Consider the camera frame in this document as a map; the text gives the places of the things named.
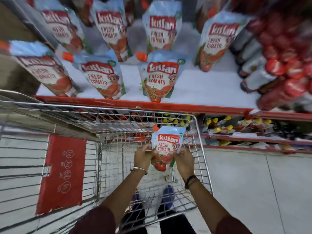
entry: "black pants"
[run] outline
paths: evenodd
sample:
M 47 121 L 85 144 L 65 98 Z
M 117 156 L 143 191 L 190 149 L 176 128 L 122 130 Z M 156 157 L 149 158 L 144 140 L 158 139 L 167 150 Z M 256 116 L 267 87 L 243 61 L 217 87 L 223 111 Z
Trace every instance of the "black pants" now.
M 173 213 L 176 213 L 174 210 L 168 210 L 165 205 L 163 204 L 163 200 L 161 202 L 161 205 L 158 209 L 158 218 L 162 218 L 168 215 L 171 215 Z M 141 203 L 135 204 L 132 212 L 127 213 L 123 219 L 122 223 L 124 222 L 131 222 L 136 221 L 135 223 L 127 224 L 123 226 L 122 232 L 127 232 L 127 229 L 131 227 L 135 227 L 138 225 L 142 225 L 144 223 L 144 217 L 145 217 L 145 211 L 143 209 L 143 206 Z M 170 217 L 168 219 L 162 220 L 159 222 L 160 224 L 160 230 L 162 234 L 173 234 L 173 233 L 186 233 L 186 234 L 196 234 L 194 229 L 192 228 L 191 224 L 188 222 L 188 219 L 184 214 L 180 214 L 174 217 Z M 147 234 L 146 228 L 139 228 L 130 232 L 127 232 L 128 234 Z

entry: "black wristband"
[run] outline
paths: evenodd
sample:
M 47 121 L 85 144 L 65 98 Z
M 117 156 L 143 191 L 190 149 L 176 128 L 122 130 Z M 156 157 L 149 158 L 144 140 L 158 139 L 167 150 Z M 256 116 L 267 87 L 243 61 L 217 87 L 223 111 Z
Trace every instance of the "black wristband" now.
M 184 187 L 185 189 L 188 190 L 188 184 L 189 184 L 190 180 L 192 180 L 193 178 L 197 178 L 197 176 L 192 175 L 192 176 L 190 176 L 190 177 L 186 180 L 186 182 L 185 182 L 185 187 Z

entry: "silver bangle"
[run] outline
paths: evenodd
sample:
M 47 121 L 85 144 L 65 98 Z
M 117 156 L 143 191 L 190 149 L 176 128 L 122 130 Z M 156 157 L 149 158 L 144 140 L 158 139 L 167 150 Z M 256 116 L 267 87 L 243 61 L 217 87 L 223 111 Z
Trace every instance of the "silver bangle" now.
M 133 171 L 133 169 L 139 169 L 139 170 L 142 170 L 142 171 L 145 171 L 145 174 L 144 175 L 147 175 L 147 171 L 143 168 L 138 168 L 138 167 L 131 167 L 130 168 L 130 171 Z

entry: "leg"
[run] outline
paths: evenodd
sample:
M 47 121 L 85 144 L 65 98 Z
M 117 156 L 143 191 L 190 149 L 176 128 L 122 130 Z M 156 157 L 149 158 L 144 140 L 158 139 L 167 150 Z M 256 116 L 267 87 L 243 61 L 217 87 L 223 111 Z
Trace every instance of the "leg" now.
M 167 186 L 163 192 L 163 199 L 158 209 L 158 218 L 162 218 L 176 213 L 173 206 L 174 189 L 172 186 Z M 160 230 L 162 234 L 172 233 L 187 233 L 196 234 L 188 219 L 184 214 L 160 221 Z
M 132 227 L 142 225 L 145 220 L 145 210 L 143 208 L 143 205 L 141 203 L 141 200 L 139 198 L 138 191 L 136 191 L 135 195 L 132 197 L 132 201 L 135 202 L 130 207 L 130 211 L 125 214 L 125 216 L 121 220 L 121 224 L 125 224 L 122 227 L 122 231 L 126 232 L 127 229 L 130 229 Z M 146 228 L 139 228 L 130 232 L 127 232 L 130 234 L 147 234 Z

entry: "shopping cart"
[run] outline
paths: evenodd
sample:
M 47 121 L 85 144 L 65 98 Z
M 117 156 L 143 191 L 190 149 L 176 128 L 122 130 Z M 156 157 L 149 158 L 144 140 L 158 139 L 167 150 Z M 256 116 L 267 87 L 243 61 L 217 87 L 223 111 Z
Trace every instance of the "shopping cart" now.
M 150 143 L 153 125 L 186 127 L 184 145 L 195 157 L 195 174 L 212 193 L 210 177 L 198 124 L 193 115 L 144 110 L 54 105 L 0 100 L 0 232 L 2 233 L 67 233 L 88 210 L 99 205 L 130 173 L 134 153 Z M 87 139 L 82 202 L 37 214 L 38 197 L 43 177 L 49 176 L 45 159 L 54 135 Z M 163 189 L 174 187 L 174 208 L 179 215 L 196 208 L 196 204 L 176 166 L 159 172 L 150 166 L 138 186 L 145 209 L 144 221 L 125 220 L 120 225 L 128 231 L 167 219 L 157 217 Z

